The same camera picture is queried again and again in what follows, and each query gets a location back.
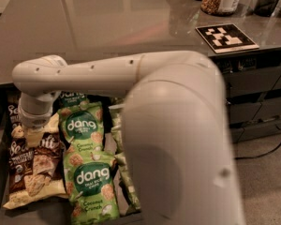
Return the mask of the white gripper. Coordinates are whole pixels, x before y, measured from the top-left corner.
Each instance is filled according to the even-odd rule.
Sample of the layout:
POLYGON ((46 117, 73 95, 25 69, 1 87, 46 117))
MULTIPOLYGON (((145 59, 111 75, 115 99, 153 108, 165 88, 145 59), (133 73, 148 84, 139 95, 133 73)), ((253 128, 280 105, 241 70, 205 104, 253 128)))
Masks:
POLYGON ((38 147, 44 134, 44 127, 50 121, 52 109, 43 114, 32 114, 26 112, 21 106, 18 107, 20 122, 25 126, 23 128, 24 138, 28 147, 38 147))

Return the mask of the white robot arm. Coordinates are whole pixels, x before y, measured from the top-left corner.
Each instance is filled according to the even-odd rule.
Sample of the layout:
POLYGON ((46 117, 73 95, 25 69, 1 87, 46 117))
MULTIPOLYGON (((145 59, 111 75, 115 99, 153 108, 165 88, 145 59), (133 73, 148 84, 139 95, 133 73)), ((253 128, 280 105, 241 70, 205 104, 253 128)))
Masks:
POLYGON ((125 100, 122 134, 143 225, 246 225, 218 67, 191 51, 68 64, 57 55, 12 70, 20 118, 46 124, 60 91, 125 100))

